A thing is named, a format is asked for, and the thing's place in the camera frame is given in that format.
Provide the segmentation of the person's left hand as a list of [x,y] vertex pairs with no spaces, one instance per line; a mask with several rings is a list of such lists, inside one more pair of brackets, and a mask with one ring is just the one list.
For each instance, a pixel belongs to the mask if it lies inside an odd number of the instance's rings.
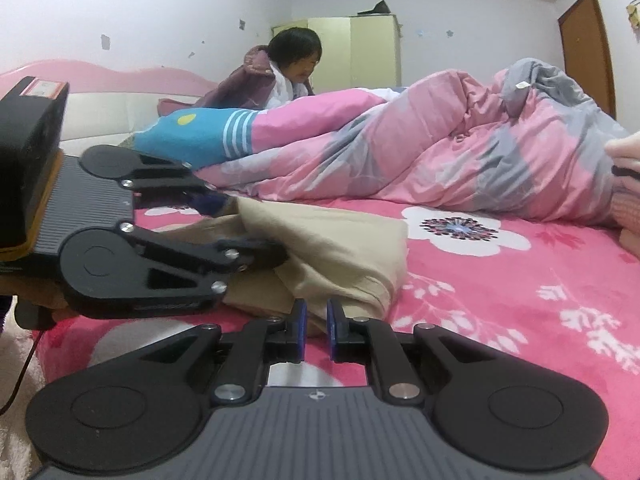
[[2,295],[17,296],[51,310],[62,310],[68,307],[60,286],[46,278],[2,274],[0,287]]

